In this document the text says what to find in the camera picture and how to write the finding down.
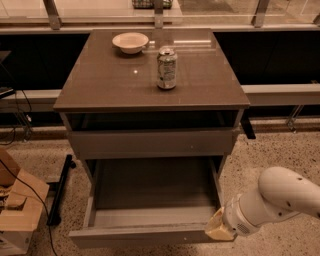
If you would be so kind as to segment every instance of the small bowl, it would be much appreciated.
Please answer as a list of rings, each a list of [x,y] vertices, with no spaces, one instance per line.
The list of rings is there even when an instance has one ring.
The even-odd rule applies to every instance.
[[[112,43],[126,54],[135,54],[149,42],[149,38],[141,33],[123,33],[115,36]]]

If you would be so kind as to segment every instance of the speckled floor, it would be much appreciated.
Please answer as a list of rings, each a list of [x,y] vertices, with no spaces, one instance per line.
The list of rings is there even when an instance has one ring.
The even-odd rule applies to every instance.
[[[275,165],[295,170],[320,184],[320,120],[298,123],[296,134],[289,132],[282,124],[282,121],[253,122],[256,140],[248,140],[240,134],[220,178],[225,200],[256,186],[259,173]],[[30,173],[50,180],[58,178],[66,154],[72,154],[64,129],[61,128],[35,131],[32,140],[14,142],[5,148]],[[68,233],[81,229],[90,185],[81,164],[77,160],[76,163],[77,167],[70,170],[67,180],[61,208],[62,222],[52,228],[58,255],[319,255],[320,221],[302,215],[287,222],[268,224],[259,233],[238,237],[234,243],[228,244],[79,250],[69,239]],[[43,213],[27,255],[53,255],[45,223]]]

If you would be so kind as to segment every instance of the black cable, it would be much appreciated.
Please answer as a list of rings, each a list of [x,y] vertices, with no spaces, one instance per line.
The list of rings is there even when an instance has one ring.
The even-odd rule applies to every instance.
[[[33,193],[39,198],[39,200],[41,201],[41,203],[44,206],[44,209],[46,210],[46,214],[47,214],[47,218],[49,218],[49,212],[48,212],[48,208],[45,204],[45,202],[42,200],[42,198],[39,196],[39,194],[33,189],[33,187],[31,187],[29,184],[25,183],[23,180],[19,179],[13,172],[10,171],[10,169],[7,167],[7,165],[0,159],[0,162],[2,163],[2,165],[7,169],[7,171],[14,177],[16,178],[18,181],[20,181],[21,183],[23,183],[24,185],[26,185],[28,188],[30,188]],[[53,240],[52,240],[52,234],[51,234],[51,228],[50,226],[48,226],[49,228],[49,237],[50,237],[50,244],[51,244],[51,249],[54,253],[54,255],[58,256],[58,254],[56,253],[54,246],[53,246]]]
[[[10,132],[8,132],[5,136],[1,137],[0,140],[6,139],[12,132],[13,132],[13,136],[12,136],[11,141],[7,142],[7,143],[0,143],[0,146],[8,146],[14,142],[14,140],[16,139],[16,128],[15,127],[13,127],[12,130]]]
[[[3,68],[3,70],[7,73],[7,75],[10,77],[10,79],[12,80],[12,82],[15,84],[15,85],[18,85],[18,83],[17,83],[17,81],[14,79],[14,77],[11,75],[11,73],[9,72],[9,70],[2,64],[2,62],[0,62],[0,65],[1,65],[1,67]],[[24,97],[26,98],[26,101],[27,101],[27,103],[28,103],[28,105],[29,105],[29,113],[31,113],[32,112],[32,106],[31,106],[31,104],[30,104],[30,101],[29,101],[29,99],[28,99],[28,97],[27,97],[27,95],[25,94],[25,92],[24,92],[24,90],[21,90],[22,91],[22,93],[23,93],[23,95],[24,95]],[[15,93],[15,98],[16,98],[16,104],[17,104],[17,106],[19,106],[19,103],[18,103],[18,101],[17,101],[17,94]]]

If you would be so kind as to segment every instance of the soda can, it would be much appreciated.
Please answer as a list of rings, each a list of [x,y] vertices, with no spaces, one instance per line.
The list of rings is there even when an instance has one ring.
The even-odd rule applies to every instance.
[[[172,48],[168,46],[160,48],[157,57],[157,85],[161,89],[172,89],[176,86],[177,59],[178,56]]]

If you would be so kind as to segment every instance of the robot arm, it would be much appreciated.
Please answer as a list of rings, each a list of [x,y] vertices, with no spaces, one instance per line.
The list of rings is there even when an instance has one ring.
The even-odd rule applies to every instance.
[[[300,213],[320,220],[320,187],[299,174],[283,168],[266,169],[258,187],[233,197],[206,226],[215,240],[248,236],[266,223],[281,222]]]

